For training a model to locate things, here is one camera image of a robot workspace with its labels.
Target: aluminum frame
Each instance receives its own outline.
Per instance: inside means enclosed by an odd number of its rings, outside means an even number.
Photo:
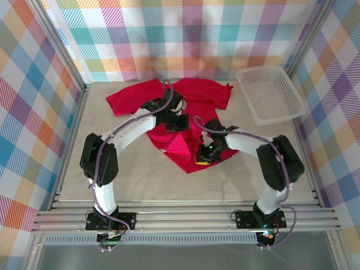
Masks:
[[[85,92],[87,87],[86,82],[78,71],[77,67],[74,64],[73,59],[68,53],[64,43],[62,42],[56,28],[54,27],[51,19],[49,18],[45,8],[41,4],[40,0],[26,0],[31,10],[34,12],[35,17],[38,19],[42,29],[44,30],[46,36],[54,46],[55,51],[58,53],[61,61],[64,63],[66,69],[69,71],[71,76],[74,79],[74,82],[79,88]]]
[[[288,74],[292,78],[304,58],[308,48],[311,46],[316,34],[318,33],[327,14],[329,14],[335,0],[324,0],[319,10],[316,20],[294,57],[294,61],[289,67]],[[48,205],[49,211],[40,211],[34,223],[33,233],[30,235],[23,269],[36,269],[42,251],[42,246],[46,241],[46,236],[52,233],[61,235],[90,235],[96,232],[85,231],[85,213],[91,210],[91,201],[59,201],[61,187],[64,182],[66,169],[68,167],[70,155],[74,146],[75,138],[81,121],[81,115],[86,104],[86,86],[74,62],[62,43],[56,29],[50,21],[46,11],[39,0],[28,0],[28,4],[40,21],[43,29],[51,40],[55,50],[61,56],[65,66],[71,71],[77,85],[83,90],[79,109],[76,114],[73,129],[69,139],[68,148],[65,152],[63,164],[59,177],[56,181],[56,188],[51,196]],[[323,201],[319,193],[319,188],[314,180],[314,174],[307,157],[304,142],[298,130],[298,124],[293,121],[293,128],[298,140],[301,155],[303,157],[305,170],[313,188],[313,201],[299,201],[292,205],[298,214],[296,231],[327,231],[332,250],[339,269],[355,269],[351,264],[349,251],[344,245],[341,234],[340,224],[332,208],[322,208]],[[251,210],[254,202],[252,201],[139,201],[139,202],[118,202],[123,212],[137,212],[137,224],[132,234],[141,235],[146,233],[239,233],[249,232],[249,229],[238,230],[235,223],[230,219],[230,213],[237,208]],[[292,212],[284,209],[287,220],[288,231],[293,223]]]

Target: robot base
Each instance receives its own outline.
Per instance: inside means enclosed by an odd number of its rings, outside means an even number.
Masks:
[[[259,224],[254,217],[253,211],[235,211],[236,227],[238,229],[261,229],[264,231],[277,228],[286,228],[284,212],[274,212],[263,224]]]
[[[120,219],[127,223],[130,227],[130,230],[135,229],[136,223],[136,213],[119,213],[115,212],[111,214],[112,217]],[[86,231],[125,231],[127,228],[124,224],[119,224],[113,220],[109,220],[104,216],[99,216],[94,213],[89,213],[87,215],[87,222],[85,225]]]

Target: vent grille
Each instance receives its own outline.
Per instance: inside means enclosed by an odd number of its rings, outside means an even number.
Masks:
[[[140,233],[130,235],[125,244],[183,245],[183,244],[254,244],[256,233]],[[46,245],[97,244],[96,235],[49,235]]]

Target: yellow object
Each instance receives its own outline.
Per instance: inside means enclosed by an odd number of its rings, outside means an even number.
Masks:
[[[206,161],[199,161],[199,162],[195,162],[195,163],[198,165],[209,165],[209,163]]]

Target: plaid backdrop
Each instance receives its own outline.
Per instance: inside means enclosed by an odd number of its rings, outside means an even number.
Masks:
[[[0,3],[0,269],[20,269],[80,91],[25,0]]]
[[[97,82],[154,77],[235,79],[238,69],[285,66],[319,3],[43,0],[79,70]]]
[[[294,80],[310,114],[301,132],[326,206],[360,268],[360,0],[338,0]]]

